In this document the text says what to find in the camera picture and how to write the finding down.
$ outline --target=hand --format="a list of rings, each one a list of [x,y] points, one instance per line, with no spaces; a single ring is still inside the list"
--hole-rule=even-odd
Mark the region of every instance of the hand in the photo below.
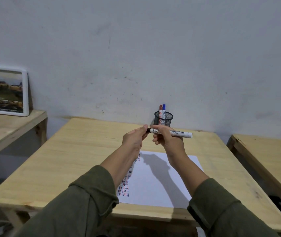
[[[148,126],[145,124],[135,130],[132,130],[123,135],[122,146],[125,148],[131,148],[132,156],[137,158],[138,153],[143,146],[143,140],[147,137],[146,133]]]
[[[165,125],[151,125],[150,127],[153,129],[158,129],[159,132],[162,134],[154,134],[153,142],[156,145],[161,144],[164,147],[169,163],[172,167],[175,167],[174,162],[178,159],[179,156],[187,157],[182,137],[172,136],[169,132],[169,130],[174,131],[173,128],[170,128]]]

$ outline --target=green jacket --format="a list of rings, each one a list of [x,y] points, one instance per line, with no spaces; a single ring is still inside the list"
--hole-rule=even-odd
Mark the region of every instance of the green jacket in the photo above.
[[[118,204],[110,173],[91,168],[30,219],[16,237],[90,237]],[[214,179],[195,191],[188,211],[207,236],[275,236],[277,233],[257,218]]]

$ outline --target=mesh pen holder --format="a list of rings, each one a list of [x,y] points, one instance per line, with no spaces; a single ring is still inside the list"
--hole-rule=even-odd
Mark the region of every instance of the mesh pen holder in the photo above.
[[[159,117],[159,111],[155,112],[155,120],[154,125],[166,125],[170,126],[171,120],[173,119],[173,115],[169,112],[166,112],[165,118]]]

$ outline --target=photograph of vehicles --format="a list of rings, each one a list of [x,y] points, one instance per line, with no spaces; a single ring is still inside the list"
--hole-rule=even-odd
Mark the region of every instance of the photograph of vehicles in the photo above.
[[[22,74],[0,71],[0,111],[23,113]]]

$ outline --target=left hand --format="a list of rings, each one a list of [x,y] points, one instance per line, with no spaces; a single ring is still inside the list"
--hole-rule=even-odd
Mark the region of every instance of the left hand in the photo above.
[[[139,127],[123,135],[122,145],[125,146],[126,148],[131,148],[133,154],[134,153],[136,154],[135,159],[137,158],[138,152],[143,146],[143,140],[148,135],[148,133],[146,133],[147,128],[148,126],[145,124],[142,127]]]

